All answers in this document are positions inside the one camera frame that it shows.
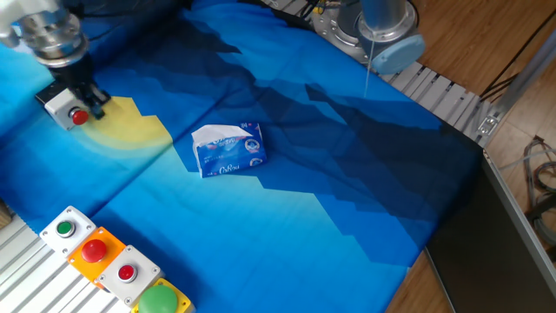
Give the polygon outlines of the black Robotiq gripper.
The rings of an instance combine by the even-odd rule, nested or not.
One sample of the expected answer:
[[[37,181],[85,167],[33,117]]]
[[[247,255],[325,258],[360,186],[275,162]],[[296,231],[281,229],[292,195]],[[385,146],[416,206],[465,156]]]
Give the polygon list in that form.
[[[86,53],[79,61],[62,68],[53,68],[50,73],[57,81],[65,83],[76,99],[90,109],[95,119],[100,120],[105,115],[103,106],[111,100],[111,96],[94,85],[93,70],[92,57]]]

